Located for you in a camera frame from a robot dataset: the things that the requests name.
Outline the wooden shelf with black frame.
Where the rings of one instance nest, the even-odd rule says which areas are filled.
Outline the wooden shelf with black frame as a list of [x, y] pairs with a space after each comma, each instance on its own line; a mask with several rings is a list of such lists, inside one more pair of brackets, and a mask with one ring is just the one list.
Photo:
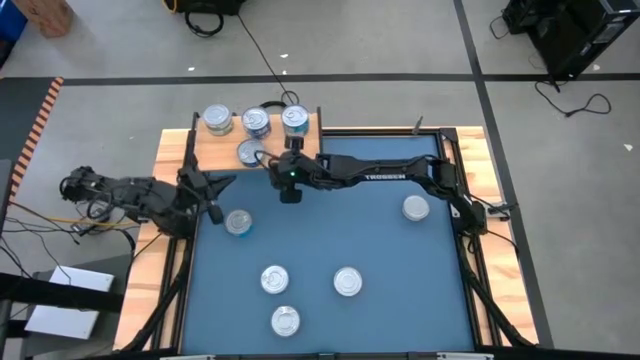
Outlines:
[[[310, 114], [309, 130], [304, 136], [302, 152], [314, 158], [321, 151], [322, 134], [320, 114], [318, 112]], [[249, 170], [238, 158], [237, 147], [248, 139], [249, 135], [245, 131], [240, 116], [232, 117], [233, 128], [224, 136], [215, 136], [209, 132], [207, 127], [199, 122], [195, 138], [195, 155], [198, 159], [199, 168], [203, 171], [236, 171]], [[274, 114], [270, 116], [271, 133], [262, 141], [265, 150], [274, 155], [280, 155], [285, 151], [285, 132], [281, 121], [281, 116]]]

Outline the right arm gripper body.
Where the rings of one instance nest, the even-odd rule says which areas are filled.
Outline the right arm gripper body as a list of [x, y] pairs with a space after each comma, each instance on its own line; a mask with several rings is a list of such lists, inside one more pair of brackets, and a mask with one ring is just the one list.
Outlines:
[[315, 158], [302, 152], [304, 138], [286, 135], [284, 145], [285, 151], [271, 158], [273, 187], [289, 190], [297, 184], [302, 184], [320, 190], [317, 177], [321, 174], [321, 165]]

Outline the teal label tuna can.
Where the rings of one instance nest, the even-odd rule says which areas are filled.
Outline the teal label tuna can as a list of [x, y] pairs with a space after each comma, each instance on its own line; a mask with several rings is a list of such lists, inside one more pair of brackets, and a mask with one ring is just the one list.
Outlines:
[[289, 275], [287, 270], [280, 265], [267, 267], [260, 277], [261, 286], [268, 294], [283, 293], [289, 285]]
[[305, 136], [309, 131], [310, 114], [298, 104], [285, 107], [281, 113], [284, 132], [289, 136]]
[[227, 214], [224, 226], [229, 234], [242, 237], [250, 232], [253, 226], [253, 218], [248, 211], [236, 209]]

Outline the black metal beam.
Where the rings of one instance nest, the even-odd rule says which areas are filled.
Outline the black metal beam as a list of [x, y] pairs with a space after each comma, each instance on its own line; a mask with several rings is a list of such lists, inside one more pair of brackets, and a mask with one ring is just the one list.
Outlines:
[[124, 296], [118, 293], [0, 273], [0, 300], [119, 313]]

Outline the blue bin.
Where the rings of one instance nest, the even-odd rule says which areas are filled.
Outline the blue bin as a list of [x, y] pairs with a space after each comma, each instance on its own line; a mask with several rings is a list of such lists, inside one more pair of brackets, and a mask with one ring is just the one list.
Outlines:
[[0, 39], [15, 43], [20, 38], [27, 18], [11, 0], [0, 0]]

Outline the dark blue label tuna can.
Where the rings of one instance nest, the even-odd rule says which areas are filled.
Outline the dark blue label tuna can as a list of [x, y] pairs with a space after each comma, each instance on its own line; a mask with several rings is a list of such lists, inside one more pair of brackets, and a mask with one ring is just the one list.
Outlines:
[[297, 333], [301, 319], [298, 311], [292, 306], [279, 306], [271, 317], [271, 327], [280, 337], [290, 337]]
[[247, 168], [263, 166], [262, 156], [265, 147], [258, 139], [246, 139], [237, 147], [237, 157], [241, 164]]
[[270, 117], [263, 107], [256, 106], [245, 110], [241, 122], [251, 138], [264, 139], [271, 133]]

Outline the black power adapter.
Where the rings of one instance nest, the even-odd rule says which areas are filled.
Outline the black power adapter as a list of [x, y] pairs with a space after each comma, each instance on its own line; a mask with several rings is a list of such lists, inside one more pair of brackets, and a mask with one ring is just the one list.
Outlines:
[[84, 215], [77, 222], [70, 225], [70, 230], [82, 237], [104, 230], [111, 218], [111, 211], [107, 208], [96, 207], [90, 216]]

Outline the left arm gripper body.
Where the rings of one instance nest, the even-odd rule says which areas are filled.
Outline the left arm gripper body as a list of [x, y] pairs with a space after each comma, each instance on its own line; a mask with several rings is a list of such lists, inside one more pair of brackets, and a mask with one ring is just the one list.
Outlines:
[[200, 211], [207, 210], [208, 180], [197, 166], [184, 166], [177, 173], [177, 201], [183, 208], [197, 206]]

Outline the black mat with orange stripes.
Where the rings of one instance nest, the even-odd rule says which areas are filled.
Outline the black mat with orange stripes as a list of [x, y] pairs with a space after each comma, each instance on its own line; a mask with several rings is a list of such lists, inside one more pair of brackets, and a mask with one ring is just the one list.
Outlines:
[[55, 78], [0, 78], [0, 185], [14, 200], [64, 84]]

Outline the blue table mat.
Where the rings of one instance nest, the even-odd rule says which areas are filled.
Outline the blue table mat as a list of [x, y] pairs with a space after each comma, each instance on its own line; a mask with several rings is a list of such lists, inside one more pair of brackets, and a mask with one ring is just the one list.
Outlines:
[[[283, 204], [262, 169], [239, 170], [221, 194], [225, 213], [248, 211], [250, 232], [229, 234], [203, 219], [197, 230], [181, 349], [189, 355], [380, 353], [469, 350], [470, 320], [448, 205], [429, 198], [429, 215], [408, 220], [402, 204], [421, 195], [410, 181], [352, 188], [305, 188]], [[268, 294], [262, 272], [284, 267], [289, 285]], [[334, 288], [342, 267], [357, 269], [360, 292]], [[300, 328], [280, 337], [279, 306], [294, 307]]]

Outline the white board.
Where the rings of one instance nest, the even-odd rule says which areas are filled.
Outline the white board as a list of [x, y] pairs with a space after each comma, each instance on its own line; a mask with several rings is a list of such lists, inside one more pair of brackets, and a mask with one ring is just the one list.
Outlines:
[[[56, 284], [107, 292], [115, 276], [79, 268], [57, 266], [49, 281]], [[99, 312], [47, 305], [37, 305], [27, 321], [30, 332], [87, 340], [97, 322]]]

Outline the black computer tower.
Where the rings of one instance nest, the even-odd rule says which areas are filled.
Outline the black computer tower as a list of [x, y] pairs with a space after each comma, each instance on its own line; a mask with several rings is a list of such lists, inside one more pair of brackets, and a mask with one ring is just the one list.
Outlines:
[[640, 18], [640, 0], [509, 0], [502, 19], [511, 34], [525, 33], [547, 73], [578, 77]]

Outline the black equipment case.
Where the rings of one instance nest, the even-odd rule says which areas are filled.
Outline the black equipment case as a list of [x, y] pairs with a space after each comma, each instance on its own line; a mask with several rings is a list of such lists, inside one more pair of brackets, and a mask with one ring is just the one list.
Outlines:
[[178, 13], [211, 13], [237, 15], [247, 0], [164, 0], [171, 11]]

